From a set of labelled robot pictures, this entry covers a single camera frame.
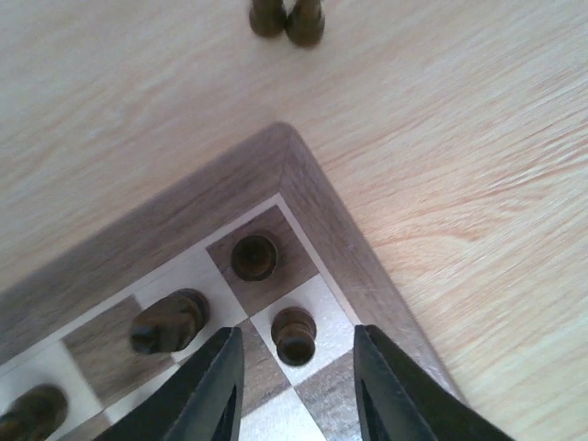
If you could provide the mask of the wooden chess board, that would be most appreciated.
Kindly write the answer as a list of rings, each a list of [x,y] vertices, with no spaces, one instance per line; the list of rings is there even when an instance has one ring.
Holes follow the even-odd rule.
[[[233,247],[261,234],[277,248],[262,281],[233,272]],[[210,317],[180,352],[140,355],[132,319],[181,288]],[[275,316],[316,323],[309,363],[282,363]],[[353,328],[375,323],[451,393],[457,386],[398,290],[288,124],[275,123],[128,218],[1,295],[1,408],[41,384],[62,389],[55,440],[90,440],[169,380],[224,326],[243,332],[243,440],[357,440]]]

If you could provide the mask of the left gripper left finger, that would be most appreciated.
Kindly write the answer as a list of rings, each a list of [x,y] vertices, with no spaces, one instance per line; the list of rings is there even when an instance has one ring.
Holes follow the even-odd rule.
[[[236,440],[244,390],[243,333],[222,327],[106,440]]]

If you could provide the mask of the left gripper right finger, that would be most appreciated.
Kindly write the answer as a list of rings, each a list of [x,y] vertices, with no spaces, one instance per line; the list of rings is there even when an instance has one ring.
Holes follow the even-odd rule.
[[[509,440],[447,392],[376,325],[354,333],[356,406],[364,440]]]

